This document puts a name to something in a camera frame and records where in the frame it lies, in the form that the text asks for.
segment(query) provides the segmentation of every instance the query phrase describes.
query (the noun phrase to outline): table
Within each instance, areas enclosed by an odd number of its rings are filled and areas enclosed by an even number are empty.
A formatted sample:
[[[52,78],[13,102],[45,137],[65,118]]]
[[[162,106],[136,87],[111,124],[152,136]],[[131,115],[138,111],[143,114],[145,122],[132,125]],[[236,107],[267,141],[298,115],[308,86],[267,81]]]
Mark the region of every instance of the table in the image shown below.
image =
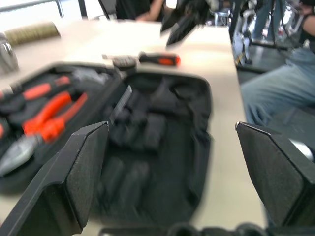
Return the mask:
[[[56,23],[61,38],[53,38],[16,49],[20,71],[0,80],[0,89],[44,70],[52,63],[75,61],[106,64],[101,54],[132,54],[165,51],[167,34],[160,38],[159,23],[77,21]],[[262,205],[252,186],[235,123],[244,121],[243,104],[227,28],[204,27],[194,32],[173,52],[181,56],[172,73],[205,78],[211,87],[213,113],[209,132],[214,138],[212,161],[203,199],[191,223],[198,228],[220,226],[233,229],[242,222],[263,226]],[[142,65],[139,71],[161,70]],[[9,214],[19,196],[0,195],[0,221]],[[84,236],[97,235],[101,226],[90,221]]]

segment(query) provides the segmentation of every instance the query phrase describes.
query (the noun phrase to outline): blue jeans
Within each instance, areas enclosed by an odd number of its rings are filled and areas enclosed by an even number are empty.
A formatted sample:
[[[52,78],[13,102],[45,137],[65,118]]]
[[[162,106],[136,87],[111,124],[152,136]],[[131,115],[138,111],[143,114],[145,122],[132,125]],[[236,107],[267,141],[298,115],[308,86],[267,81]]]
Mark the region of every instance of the blue jeans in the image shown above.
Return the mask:
[[[241,85],[248,123],[265,126],[275,113],[315,104],[315,54],[296,49],[286,65]]]
[[[275,36],[277,38],[278,35],[278,28],[280,26],[280,20],[282,19],[285,11],[285,1],[284,0],[275,0],[276,1],[276,7],[274,10],[274,30],[275,30]],[[280,11],[280,4],[279,1],[282,1],[282,11]],[[266,0],[264,3],[264,6],[259,10],[257,13],[257,19],[256,19],[256,24],[254,31],[252,33],[252,38],[253,39],[259,39],[261,37],[262,30],[264,29],[269,12],[271,11],[271,6],[272,6],[272,0]],[[268,28],[268,35],[266,38],[268,41],[272,41],[272,27],[271,24],[269,25]]]

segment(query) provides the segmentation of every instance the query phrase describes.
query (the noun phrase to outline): tool pouch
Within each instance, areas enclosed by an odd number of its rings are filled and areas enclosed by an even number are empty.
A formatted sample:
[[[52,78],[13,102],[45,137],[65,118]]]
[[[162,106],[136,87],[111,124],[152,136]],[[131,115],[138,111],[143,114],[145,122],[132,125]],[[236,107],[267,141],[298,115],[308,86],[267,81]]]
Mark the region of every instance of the tool pouch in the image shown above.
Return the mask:
[[[132,72],[121,80],[114,70],[104,67],[57,65],[12,88],[21,94],[61,76],[71,77],[74,67],[105,73],[109,79],[99,86],[93,82],[75,86],[87,94],[87,101],[57,139],[41,144],[28,162],[0,177],[0,192],[25,188],[72,133],[93,123],[109,121],[131,86],[132,94],[126,105],[109,122],[109,141],[104,141],[107,149],[94,214],[103,221],[117,223],[169,226],[189,221],[202,197],[208,169],[211,145],[207,133],[211,114],[208,83],[197,77],[152,72]],[[27,102],[18,114],[29,119],[32,115],[27,111],[38,112],[41,102],[45,104],[50,99],[42,97]],[[23,135],[19,127],[21,117],[16,114],[5,117],[13,130],[10,142]]]

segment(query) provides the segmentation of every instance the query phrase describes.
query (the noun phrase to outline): floor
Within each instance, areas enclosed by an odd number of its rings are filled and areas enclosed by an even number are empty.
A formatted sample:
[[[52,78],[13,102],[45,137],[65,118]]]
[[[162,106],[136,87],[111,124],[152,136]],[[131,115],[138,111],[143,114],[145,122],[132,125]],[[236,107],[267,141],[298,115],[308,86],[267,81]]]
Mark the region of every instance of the floor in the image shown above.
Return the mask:
[[[275,49],[252,46],[250,49],[250,55],[252,56],[251,58],[254,66],[266,70],[275,69],[284,64],[283,56],[281,56]],[[256,76],[258,75],[250,72],[238,72],[240,84],[245,83]],[[276,114],[268,126],[285,134],[289,138],[304,142],[315,150],[315,116],[307,114],[302,110],[298,110],[290,123],[288,125],[284,125],[284,119],[288,116],[289,112],[290,111],[285,111]]]

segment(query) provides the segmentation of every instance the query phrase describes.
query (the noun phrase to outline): open tool case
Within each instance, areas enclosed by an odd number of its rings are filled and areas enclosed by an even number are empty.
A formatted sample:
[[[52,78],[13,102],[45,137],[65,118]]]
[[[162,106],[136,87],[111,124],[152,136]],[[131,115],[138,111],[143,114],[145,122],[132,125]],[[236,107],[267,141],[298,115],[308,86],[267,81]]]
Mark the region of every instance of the open tool case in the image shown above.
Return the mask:
[[[17,89],[26,90],[70,72],[54,66]],[[0,177],[2,192],[29,182],[79,128],[109,121],[124,92],[132,93],[115,121],[109,139],[94,214],[101,219],[171,225],[188,221],[196,210],[208,168],[211,139],[207,133],[211,92],[202,78],[132,72],[121,80],[115,70],[103,87],[86,85],[88,100],[54,141],[40,145],[20,168]],[[10,135],[10,142],[23,134]],[[6,149],[1,145],[1,155]]]

